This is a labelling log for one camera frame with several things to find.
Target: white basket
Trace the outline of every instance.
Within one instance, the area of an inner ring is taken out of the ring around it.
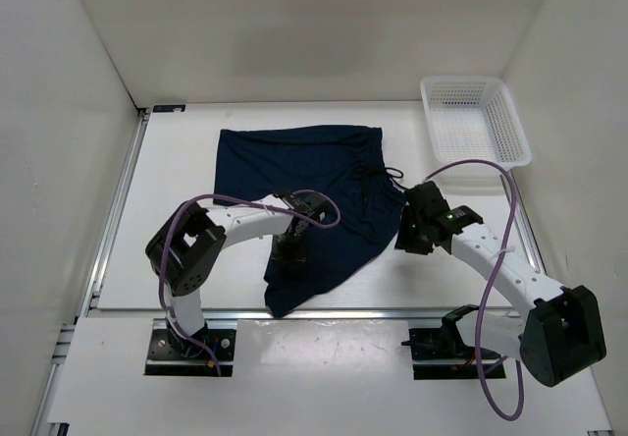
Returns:
[[[437,160],[495,161],[509,170],[532,159],[519,117],[506,85],[497,78],[433,77],[421,81],[423,107]],[[498,171],[482,165],[443,173],[456,184],[492,185]]]

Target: cable tie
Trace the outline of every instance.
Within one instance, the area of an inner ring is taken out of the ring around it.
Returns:
[[[489,261],[492,261],[493,259],[495,259],[496,257],[498,257],[500,254],[502,254],[503,252],[514,252],[515,250],[515,246],[514,245],[510,245],[507,247],[503,247],[502,249],[500,249],[498,252],[496,252],[494,255],[492,255],[489,258]]]

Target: white panel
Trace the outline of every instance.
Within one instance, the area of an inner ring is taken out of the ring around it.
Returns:
[[[477,381],[414,381],[402,321],[240,321],[231,378],[144,376],[151,321],[78,323],[49,420],[70,435],[585,435],[608,421],[591,371],[549,389],[525,373],[508,423]],[[506,410],[514,365],[492,380]]]
[[[0,433],[27,434],[136,116],[79,0],[0,0]]]
[[[499,76],[542,0],[83,0],[131,95],[391,100]]]
[[[596,366],[628,434],[628,0],[547,0],[507,72],[533,147],[517,172],[549,272],[598,296],[608,358]]]
[[[414,186],[434,171],[425,113],[420,102],[210,104],[185,112],[152,114],[100,299],[101,308],[159,308],[157,278],[144,254],[148,241],[187,198],[212,192],[222,128],[268,130],[321,124],[381,127],[387,166]],[[508,204],[501,188],[460,195],[445,191],[452,206],[467,204],[501,235]],[[519,246],[516,234],[511,243]],[[271,238],[221,252],[201,289],[207,308],[264,308],[263,280]],[[523,257],[521,247],[517,253]],[[438,249],[430,256],[394,250],[393,244],[332,292],[304,307],[458,307],[478,302],[484,280]],[[509,304],[497,293],[492,305]]]

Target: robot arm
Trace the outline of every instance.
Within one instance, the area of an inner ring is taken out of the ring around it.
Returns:
[[[287,213],[252,208],[245,205],[202,208],[193,203],[183,214],[168,251],[165,279],[166,304],[175,312],[167,315],[170,336],[178,342],[178,351],[185,357],[195,357],[202,350],[192,346],[178,333],[173,322],[198,341],[206,331],[202,313],[200,288],[207,280],[220,251],[267,235],[273,235],[273,254],[298,259],[299,241],[308,223],[294,217],[293,211],[321,221],[329,210],[329,202],[317,192],[304,198],[289,191],[268,195],[255,203],[285,209]],[[162,226],[146,247],[153,270],[159,268],[168,230],[175,214]]]
[[[491,276],[501,241],[466,206],[450,209],[433,182],[406,191],[396,248],[429,254],[434,246]],[[495,287],[520,318],[485,314],[482,346],[523,362],[552,387],[606,355],[598,302],[583,286],[568,289],[514,254],[507,254]],[[443,319],[451,348],[475,345],[477,307],[467,305]]]

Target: navy blue shorts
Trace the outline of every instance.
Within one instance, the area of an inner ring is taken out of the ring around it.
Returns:
[[[256,200],[273,191],[312,189],[340,208],[337,227],[308,228],[306,265],[298,277],[269,261],[264,298],[274,316],[339,286],[391,242],[405,197],[385,173],[381,129],[221,131],[215,193]]]

